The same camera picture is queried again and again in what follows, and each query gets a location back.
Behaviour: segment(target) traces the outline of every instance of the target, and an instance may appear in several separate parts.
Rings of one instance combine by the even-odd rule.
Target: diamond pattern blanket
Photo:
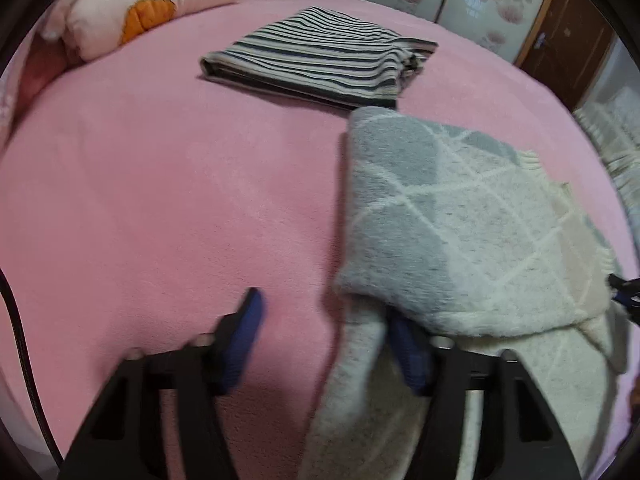
[[[353,112],[348,136],[335,279],[346,323],[300,479],[404,476],[427,406],[384,346],[386,304],[463,348],[519,352],[587,472],[628,323],[606,286],[611,250],[568,186],[534,153],[384,108]],[[480,402],[470,393],[459,478],[472,471]]]

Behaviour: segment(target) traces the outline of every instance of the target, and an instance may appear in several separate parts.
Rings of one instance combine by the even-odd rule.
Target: pink fleece blanket
[[[339,322],[330,283],[346,116],[201,80],[198,59],[307,6],[439,42],[399,110],[538,152],[638,275],[588,140],[548,90],[494,54],[359,0],[244,0],[187,16],[57,79],[0,161],[0,264],[63,452],[126,349],[180,346],[253,285],[269,312],[223,421],[241,478],[295,476]],[[2,309],[0,368],[30,413]]]

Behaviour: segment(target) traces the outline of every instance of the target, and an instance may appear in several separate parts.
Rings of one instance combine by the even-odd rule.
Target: door frame
[[[550,5],[551,0],[542,0],[540,8],[538,9],[538,14],[536,15],[536,19],[533,21],[533,25],[531,25],[531,29],[529,30],[527,37],[522,43],[522,47],[520,48],[520,52],[518,53],[516,61],[513,62],[513,64],[518,68],[522,65],[526,57],[529,55],[529,52],[533,48],[533,45],[536,42],[536,38],[538,37],[538,33],[540,31],[540,27],[542,27],[542,22],[545,21],[546,13],[548,12]]]
[[[614,31],[613,37],[611,38],[611,42],[607,47],[607,51],[605,55],[602,56],[602,59],[600,60],[600,64],[598,65],[598,68],[593,73],[593,77],[591,78],[589,85],[585,89],[584,93],[582,94],[582,97],[580,97],[580,100],[578,101],[578,104],[575,105],[574,109],[580,108],[589,99],[591,95],[591,91],[593,91],[594,86],[596,85],[597,81],[600,79],[600,76],[604,72],[604,67],[606,67],[606,65],[609,63],[609,60],[611,59],[617,40],[618,40],[618,36]]]

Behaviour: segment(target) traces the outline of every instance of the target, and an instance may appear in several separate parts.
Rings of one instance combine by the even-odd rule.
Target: wooden door
[[[612,38],[613,29],[590,0],[551,0],[520,68],[573,110]]]

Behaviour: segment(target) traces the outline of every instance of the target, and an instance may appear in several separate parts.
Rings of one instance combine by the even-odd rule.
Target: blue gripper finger
[[[622,292],[621,290],[616,293],[613,300],[626,307],[627,310],[640,306],[640,302],[638,302],[638,300],[635,300],[634,296],[631,296],[626,292]]]
[[[249,288],[241,306],[224,316],[214,332],[214,346],[222,374],[218,381],[220,395],[238,386],[244,366],[264,315],[264,301],[258,288]]]
[[[386,320],[387,341],[404,383],[415,395],[427,395],[435,380],[435,363],[426,332],[393,307],[388,307]]]

